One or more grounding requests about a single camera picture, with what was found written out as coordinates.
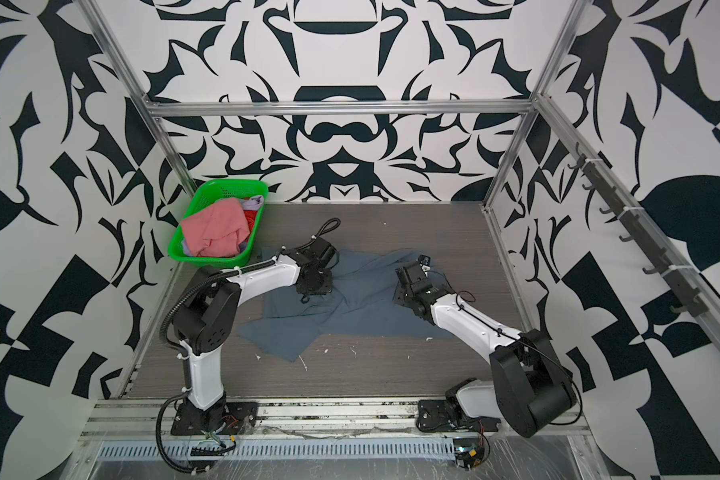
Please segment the grey blue t shirt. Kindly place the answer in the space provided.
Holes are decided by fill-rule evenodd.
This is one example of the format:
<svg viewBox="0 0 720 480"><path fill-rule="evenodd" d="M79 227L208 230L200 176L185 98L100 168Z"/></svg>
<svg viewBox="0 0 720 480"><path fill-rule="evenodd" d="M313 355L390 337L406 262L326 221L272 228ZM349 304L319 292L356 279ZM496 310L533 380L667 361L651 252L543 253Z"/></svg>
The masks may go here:
<svg viewBox="0 0 720 480"><path fill-rule="evenodd" d="M271 291L263 296L262 317L242 324L238 335L290 362L321 335L450 339L451 333L394 303L395 270L419 256L410 249L341 250L330 293L303 301L294 286Z"/></svg>

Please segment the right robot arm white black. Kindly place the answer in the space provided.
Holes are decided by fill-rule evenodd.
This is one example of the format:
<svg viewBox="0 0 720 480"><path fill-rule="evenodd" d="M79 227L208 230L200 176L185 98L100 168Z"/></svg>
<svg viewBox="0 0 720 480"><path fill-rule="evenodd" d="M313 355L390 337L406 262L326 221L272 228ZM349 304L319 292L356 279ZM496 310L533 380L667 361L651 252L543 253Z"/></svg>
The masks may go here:
<svg viewBox="0 0 720 480"><path fill-rule="evenodd" d="M395 269L394 302L461 340L490 367L491 380L468 380L449 395L456 411L472 420L505 421L530 438L559 418L583 407L571 373L554 352L551 338L538 329L526 332L502 324L472 306L473 296L450 285L435 285L427 265L413 261Z"/></svg>

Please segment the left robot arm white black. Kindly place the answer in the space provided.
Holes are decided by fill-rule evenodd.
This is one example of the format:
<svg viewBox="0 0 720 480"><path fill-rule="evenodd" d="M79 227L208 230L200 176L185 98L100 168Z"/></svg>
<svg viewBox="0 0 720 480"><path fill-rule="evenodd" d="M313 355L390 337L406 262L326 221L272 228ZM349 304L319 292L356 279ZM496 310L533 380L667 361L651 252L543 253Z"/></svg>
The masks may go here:
<svg viewBox="0 0 720 480"><path fill-rule="evenodd" d="M331 262L338 257L328 241L314 237L274 257L227 270L203 268L170 308L159 338L183 362L179 396L183 418L212 421L223 416L226 392L221 378L221 350L230 336L238 307L271 291L295 287L303 302L332 290Z"/></svg>

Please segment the red garment in basket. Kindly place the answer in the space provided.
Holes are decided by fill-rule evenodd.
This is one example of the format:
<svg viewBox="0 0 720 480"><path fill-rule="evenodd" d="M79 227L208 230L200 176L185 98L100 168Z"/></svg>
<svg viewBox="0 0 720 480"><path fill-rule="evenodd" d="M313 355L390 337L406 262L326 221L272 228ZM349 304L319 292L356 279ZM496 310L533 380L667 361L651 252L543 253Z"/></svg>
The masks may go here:
<svg viewBox="0 0 720 480"><path fill-rule="evenodd" d="M258 211L257 210L244 210L244 217L249 228L249 235L251 235L255 229Z"/></svg>

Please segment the purple garment in basket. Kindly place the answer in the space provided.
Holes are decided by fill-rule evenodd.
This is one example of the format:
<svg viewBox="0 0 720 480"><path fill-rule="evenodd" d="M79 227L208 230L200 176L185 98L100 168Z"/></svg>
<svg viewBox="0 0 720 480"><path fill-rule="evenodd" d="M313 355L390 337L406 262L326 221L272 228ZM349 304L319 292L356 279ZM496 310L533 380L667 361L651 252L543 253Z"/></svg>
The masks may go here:
<svg viewBox="0 0 720 480"><path fill-rule="evenodd" d="M258 212L265 204L265 197L263 195L255 195L247 199L241 199L240 204L244 211Z"/></svg>

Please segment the pink t shirt in basket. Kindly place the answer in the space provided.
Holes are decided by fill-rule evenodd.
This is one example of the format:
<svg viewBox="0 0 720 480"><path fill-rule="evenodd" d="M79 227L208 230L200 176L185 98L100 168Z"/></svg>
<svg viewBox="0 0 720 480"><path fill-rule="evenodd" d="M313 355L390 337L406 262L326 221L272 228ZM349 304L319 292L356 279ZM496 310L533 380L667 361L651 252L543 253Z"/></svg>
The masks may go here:
<svg viewBox="0 0 720 480"><path fill-rule="evenodd" d="M205 258L239 255L250 236L243 211L237 199L227 198L184 219L180 224L183 253Z"/></svg>

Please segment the green plastic basket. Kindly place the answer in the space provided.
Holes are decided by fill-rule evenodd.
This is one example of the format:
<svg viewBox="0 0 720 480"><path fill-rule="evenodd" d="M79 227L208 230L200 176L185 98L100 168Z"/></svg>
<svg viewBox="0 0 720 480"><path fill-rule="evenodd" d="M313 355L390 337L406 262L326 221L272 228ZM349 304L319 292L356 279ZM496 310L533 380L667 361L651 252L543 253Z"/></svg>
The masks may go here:
<svg viewBox="0 0 720 480"><path fill-rule="evenodd" d="M170 240L169 256L195 266L246 265L268 193L265 183L252 179L216 179L204 183Z"/></svg>

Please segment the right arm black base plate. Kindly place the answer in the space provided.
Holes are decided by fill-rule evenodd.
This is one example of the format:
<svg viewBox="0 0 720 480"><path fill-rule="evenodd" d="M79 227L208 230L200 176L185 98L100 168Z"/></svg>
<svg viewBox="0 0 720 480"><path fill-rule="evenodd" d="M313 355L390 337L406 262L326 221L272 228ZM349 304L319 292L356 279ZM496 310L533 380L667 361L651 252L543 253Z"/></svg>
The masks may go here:
<svg viewBox="0 0 720 480"><path fill-rule="evenodd" d="M474 422L450 399L419 400L416 428L424 433L471 431Z"/></svg>

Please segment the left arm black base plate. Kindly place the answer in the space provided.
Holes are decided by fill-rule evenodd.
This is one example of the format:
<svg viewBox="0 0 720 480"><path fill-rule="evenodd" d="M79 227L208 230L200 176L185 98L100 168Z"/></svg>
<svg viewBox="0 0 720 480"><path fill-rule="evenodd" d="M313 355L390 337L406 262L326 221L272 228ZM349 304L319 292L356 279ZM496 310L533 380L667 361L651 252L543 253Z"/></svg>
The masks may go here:
<svg viewBox="0 0 720 480"><path fill-rule="evenodd" d="M201 410L189 400L179 406L171 426L173 436L192 436L205 433L236 435L256 424L257 402L226 402L220 400L208 410Z"/></svg>

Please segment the aluminium frame back crossbar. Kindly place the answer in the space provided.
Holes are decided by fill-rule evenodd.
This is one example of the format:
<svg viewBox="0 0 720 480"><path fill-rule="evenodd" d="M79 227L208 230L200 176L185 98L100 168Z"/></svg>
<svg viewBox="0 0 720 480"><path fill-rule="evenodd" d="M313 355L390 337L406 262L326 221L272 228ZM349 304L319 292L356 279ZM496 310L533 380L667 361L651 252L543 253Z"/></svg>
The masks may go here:
<svg viewBox="0 0 720 480"><path fill-rule="evenodd" d="M200 116L285 116L285 115L375 115L375 114L472 114L525 113L532 107L528 99L505 100L383 100L383 101L303 101L303 102L147 102L153 117Z"/></svg>

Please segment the aluminium frame left post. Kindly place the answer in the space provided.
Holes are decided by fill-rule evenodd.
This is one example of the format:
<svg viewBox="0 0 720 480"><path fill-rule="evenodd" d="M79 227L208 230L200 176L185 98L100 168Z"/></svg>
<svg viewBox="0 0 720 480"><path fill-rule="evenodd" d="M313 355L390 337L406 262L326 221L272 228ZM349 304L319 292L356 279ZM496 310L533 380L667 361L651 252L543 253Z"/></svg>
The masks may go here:
<svg viewBox="0 0 720 480"><path fill-rule="evenodd" d="M160 120L150 113L150 101L146 96L146 92L143 90L134 69L130 65L122 47L119 45L113 30L107 24L103 12L97 3L92 0L78 0L75 1L75 4L89 25L96 42L109 59L118 79L125 88L146 128L165 155L183 190L189 196L192 196L196 192L196 182L170 141L169 135L161 125Z"/></svg>

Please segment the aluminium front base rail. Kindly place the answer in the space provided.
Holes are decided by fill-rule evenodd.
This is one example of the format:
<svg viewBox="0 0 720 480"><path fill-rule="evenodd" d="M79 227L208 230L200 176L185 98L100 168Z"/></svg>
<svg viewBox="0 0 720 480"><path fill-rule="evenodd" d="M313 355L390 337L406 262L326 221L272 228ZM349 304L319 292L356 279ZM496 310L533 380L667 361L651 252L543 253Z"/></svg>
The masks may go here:
<svg viewBox="0 0 720 480"><path fill-rule="evenodd" d="M472 436L472 431L424 433L416 428L417 397L239 398L257 402L256 424L234 436L263 439L349 439L374 437ZM98 401L85 422L80 442L153 440L160 431L167 440L178 401L170 401L162 421L158 398Z"/></svg>

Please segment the black wall hook rail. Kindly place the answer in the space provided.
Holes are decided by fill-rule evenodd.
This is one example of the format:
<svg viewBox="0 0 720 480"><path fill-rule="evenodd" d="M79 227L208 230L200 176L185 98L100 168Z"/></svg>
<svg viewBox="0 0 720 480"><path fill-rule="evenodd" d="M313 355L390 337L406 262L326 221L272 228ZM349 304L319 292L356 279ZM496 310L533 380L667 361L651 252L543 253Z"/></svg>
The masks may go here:
<svg viewBox="0 0 720 480"><path fill-rule="evenodd" d="M702 299L698 283L690 279L693 267L670 252L668 241L661 239L658 227L647 211L624 190L602 158L587 156L579 142L575 144L575 155L575 163L568 168L579 170L589 181L583 188L596 192L605 202L605 207L599 209L600 213L622 225L626 235L620 236L619 240L634 242L650 262L649 267L642 268L643 273L659 275L668 285L680 303L679 307L671 306L670 310L674 314L688 313L695 318L706 314L709 306Z"/></svg>

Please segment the aluminium frame corner post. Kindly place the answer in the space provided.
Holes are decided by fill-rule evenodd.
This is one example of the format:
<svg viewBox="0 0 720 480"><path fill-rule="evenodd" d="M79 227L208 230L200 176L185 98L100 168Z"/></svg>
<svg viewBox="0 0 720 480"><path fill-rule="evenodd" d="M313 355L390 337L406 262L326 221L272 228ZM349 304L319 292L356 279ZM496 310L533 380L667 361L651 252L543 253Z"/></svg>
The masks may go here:
<svg viewBox="0 0 720 480"><path fill-rule="evenodd" d="M587 0L576 0L571 3L561 29L552 44L550 54L541 70L539 80L529 96L529 107L523 112L518 128L513 134L509 147L499 162L497 174L493 178L488 192L482 202L482 207L485 212L488 212L492 208L501 187L507 180L519 155L519 150L527 139L530 130L540 113L538 105L540 104L541 97L548 93L549 87L552 84L555 75L559 71L564 57L569 52L577 35L579 26L591 5L592 1Z"/></svg>

